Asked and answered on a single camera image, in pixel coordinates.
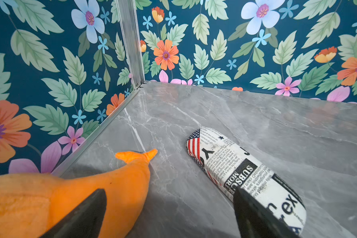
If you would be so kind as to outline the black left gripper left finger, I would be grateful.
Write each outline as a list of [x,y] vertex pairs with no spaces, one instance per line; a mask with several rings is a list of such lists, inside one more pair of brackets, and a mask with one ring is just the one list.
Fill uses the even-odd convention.
[[43,238],[97,238],[104,221],[107,197],[97,189],[45,232]]

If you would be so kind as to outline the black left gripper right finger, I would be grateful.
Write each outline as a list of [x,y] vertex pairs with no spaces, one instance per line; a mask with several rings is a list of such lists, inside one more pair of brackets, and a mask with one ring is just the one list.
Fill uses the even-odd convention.
[[263,192],[249,192],[239,187],[233,205],[242,238],[298,238],[300,200],[280,186],[269,186]]

